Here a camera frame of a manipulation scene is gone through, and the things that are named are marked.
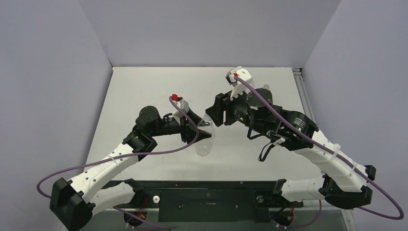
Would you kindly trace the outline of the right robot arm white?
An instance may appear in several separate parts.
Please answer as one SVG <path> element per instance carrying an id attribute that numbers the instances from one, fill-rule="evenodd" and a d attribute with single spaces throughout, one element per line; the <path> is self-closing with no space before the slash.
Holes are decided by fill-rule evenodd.
<path id="1" fill-rule="evenodd" d="M 320 168 L 322 175 L 317 178 L 278 180 L 271 193 L 275 204 L 325 200 L 338 208 L 353 209 L 371 203 L 372 190 L 367 183 L 375 179 L 376 168 L 345 156 L 305 114 L 274 105 L 271 91 L 258 88 L 237 97 L 220 93 L 206 114 L 216 126 L 240 122 L 248 128 L 248 139 L 267 137 L 271 147 L 281 146 Z"/>

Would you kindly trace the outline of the blue white bottle cap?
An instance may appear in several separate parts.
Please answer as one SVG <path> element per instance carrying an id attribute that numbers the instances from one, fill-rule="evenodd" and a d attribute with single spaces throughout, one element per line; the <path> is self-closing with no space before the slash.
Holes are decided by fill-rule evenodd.
<path id="1" fill-rule="evenodd" d="M 212 118 L 211 118 L 209 115 L 207 115 L 207 114 L 205 114 L 205 115 L 203 116 L 203 121 L 206 122 L 206 123 L 209 123 L 209 124 L 212 124 L 212 123 L 213 123 Z"/>

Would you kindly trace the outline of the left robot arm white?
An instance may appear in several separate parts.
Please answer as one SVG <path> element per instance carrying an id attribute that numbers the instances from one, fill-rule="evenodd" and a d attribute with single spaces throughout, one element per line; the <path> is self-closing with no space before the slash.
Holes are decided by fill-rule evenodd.
<path id="1" fill-rule="evenodd" d="M 208 131 L 195 128 L 201 117 L 190 109 L 160 117 L 154 106 L 141 109 L 136 125 L 118 146 L 97 164 L 69 180 L 58 179 L 52 186 L 50 209 L 69 231 L 78 231 L 101 211 L 121 204 L 138 207 L 143 193 L 133 180 L 109 189 L 104 186 L 126 168 L 150 153 L 156 136 L 180 134 L 187 144 L 212 137 Z"/>

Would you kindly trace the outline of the clear plastic bottle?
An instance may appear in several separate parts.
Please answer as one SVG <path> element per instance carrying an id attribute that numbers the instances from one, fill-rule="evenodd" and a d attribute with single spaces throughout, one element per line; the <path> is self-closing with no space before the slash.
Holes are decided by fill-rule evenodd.
<path id="1" fill-rule="evenodd" d="M 199 156 L 207 156 L 213 148 L 216 126 L 212 118 L 205 114 L 197 125 L 199 139 L 195 143 L 195 151 Z"/>

